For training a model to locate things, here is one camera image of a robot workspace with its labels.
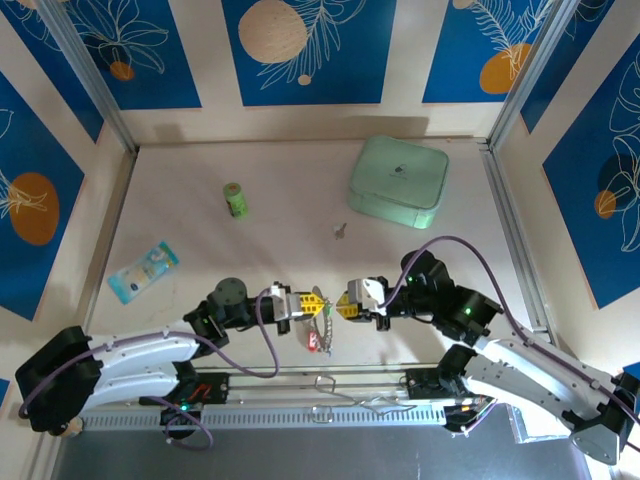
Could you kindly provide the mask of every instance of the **keychain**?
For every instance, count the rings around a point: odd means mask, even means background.
[[[318,314],[322,315],[324,320],[324,334],[320,333],[320,328],[318,327],[318,315],[313,317],[311,320],[308,320],[307,349],[313,353],[326,353],[331,356],[331,343],[333,340],[333,320],[331,318],[331,310],[333,305],[322,295],[319,287],[313,287],[312,292],[322,298],[325,302],[322,313]]]

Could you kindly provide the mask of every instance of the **white table surface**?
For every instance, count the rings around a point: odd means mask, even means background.
[[[194,309],[225,277],[241,278],[255,296],[278,280],[292,290],[320,286],[336,301],[347,281],[386,276],[395,284],[400,260],[428,239],[453,234],[472,242],[495,269],[514,313],[528,317],[505,236],[473,140],[419,142],[450,158],[448,184],[434,223],[417,230],[352,211],[348,182],[361,141],[218,143],[143,147],[109,255],[90,324],[92,334],[120,334],[162,326]],[[222,193],[241,184],[249,216],[229,215]],[[345,236],[333,227],[347,223]],[[129,305],[108,286],[108,276],[165,240],[180,259]],[[432,249],[456,283],[496,295],[479,262],[464,247]],[[450,343],[435,329],[409,319],[392,320],[391,331],[353,324],[334,314],[333,355],[310,353],[304,326],[277,337],[268,327],[283,365],[365,365],[437,362]],[[225,352],[246,366],[270,366],[258,328],[229,331]],[[196,366],[221,366],[215,355]]]

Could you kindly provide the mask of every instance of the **white leaf drawing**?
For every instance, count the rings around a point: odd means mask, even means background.
[[[261,90],[280,80],[291,83],[303,76],[310,79],[322,68],[324,62],[329,62],[332,51],[340,51],[338,27],[356,17],[367,0],[357,0],[356,7],[347,11],[346,5],[354,1],[356,0],[293,0],[288,4],[304,22],[307,41],[302,51],[292,59],[263,64],[263,69],[258,73],[259,77],[266,77]]]
[[[0,109],[0,139],[9,131],[13,114],[13,111],[6,108]],[[0,170],[0,219],[6,217],[12,209],[15,212],[19,212],[20,207],[29,207],[46,212],[47,207],[42,204],[46,198],[46,193],[30,195],[15,187]]]
[[[43,42],[52,50],[60,51],[58,44],[51,36],[51,32],[45,26],[42,18],[34,9],[23,5],[18,0],[2,0],[9,11],[18,19],[24,29],[36,40]]]
[[[573,13],[569,24],[564,29],[564,33],[566,33],[571,40],[575,40],[578,23],[592,23],[598,21],[611,1],[612,0],[591,0],[589,2],[585,2],[584,0],[581,1],[576,7],[576,11]]]
[[[513,11],[511,0],[474,0],[469,5],[468,9],[476,15],[480,32],[490,38],[494,50],[504,52],[509,59],[511,79],[522,67],[523,44],[540,29],[554,1],[540,0],[534,6],[533,0],[529,0],[519,16]]]
[[[17,0],[0,1],[10,7],[29,34],[60,51],[36,10]],[[129,67],[138,65],[164,73],[164,61],[153,47],[164,44],[169,31],[139,20],[138,0],[68,0],[61,5],[87,49],[106,66],[118,61]]]
[[[622,213],[622,245],[629,253],[640,248],[640,52],[626,69],[609,116],[618,172],[599,195],[597,213],[609,218]]]

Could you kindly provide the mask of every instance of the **mint green box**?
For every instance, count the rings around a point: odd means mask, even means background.
[[[449,157],[435,148],[395,138],[369,138],[349,182],[357,212],[414,228],[427,228],[442,201]]]

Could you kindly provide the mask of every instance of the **small green bottle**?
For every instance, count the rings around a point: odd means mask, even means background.
[[[238,183],[227,183],[224,186],[224,198],[227,200],[229,213],[234,218],[242,218],[248,212],[247,202],[242,193],[242,187]]]

